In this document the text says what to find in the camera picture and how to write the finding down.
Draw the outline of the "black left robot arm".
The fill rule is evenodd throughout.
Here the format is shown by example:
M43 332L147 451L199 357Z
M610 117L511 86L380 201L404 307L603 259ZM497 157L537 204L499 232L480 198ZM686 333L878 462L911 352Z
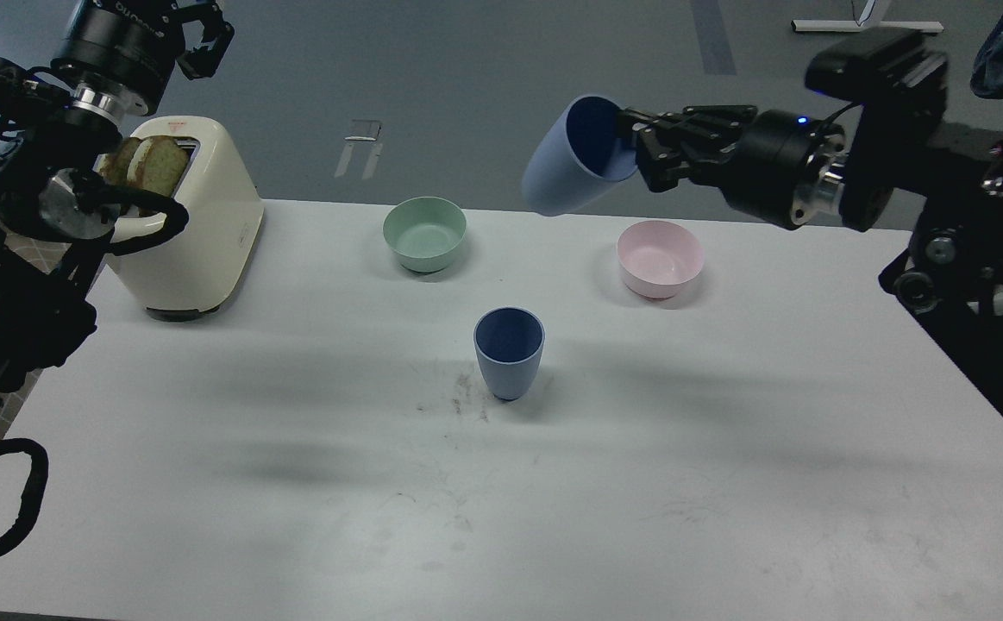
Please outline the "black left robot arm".
M0 58L0 404L95 330L86 295L104 256L189 223L178 201L94 166L123 118L158 109L175 68L213 76L234 35L215 1L80 1L48 66Z

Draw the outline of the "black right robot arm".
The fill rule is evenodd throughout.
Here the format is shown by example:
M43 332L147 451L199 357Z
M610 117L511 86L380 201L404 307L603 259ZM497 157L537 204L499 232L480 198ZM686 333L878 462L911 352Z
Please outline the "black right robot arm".
M921 197L906 248L877 280L1003 417L1003 131L944 122L935 109L857 109L852 141L838 113L753 105L623 109L612 121L651 191L714 187L783 229L833 211L865 232L895 190Z

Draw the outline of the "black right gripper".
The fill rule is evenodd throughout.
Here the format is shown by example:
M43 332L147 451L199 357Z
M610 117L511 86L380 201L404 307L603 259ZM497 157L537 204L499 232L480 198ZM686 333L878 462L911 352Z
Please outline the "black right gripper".
M653 193L683 180L721 188L732 209L783 229L839 211L847 137L833 122L754 105L622 109L617 136Z

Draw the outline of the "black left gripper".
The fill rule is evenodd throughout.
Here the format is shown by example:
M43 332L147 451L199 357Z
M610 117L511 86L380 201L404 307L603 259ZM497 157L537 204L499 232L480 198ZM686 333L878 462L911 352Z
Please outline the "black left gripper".
M185 51L174 10L178 25L202 27L200 42ZM213 78L234 36L218 1L181 7L175 1L80 1L51 68L68 85L120 86L132 95L131 113L150 116L177 62L190 81Z

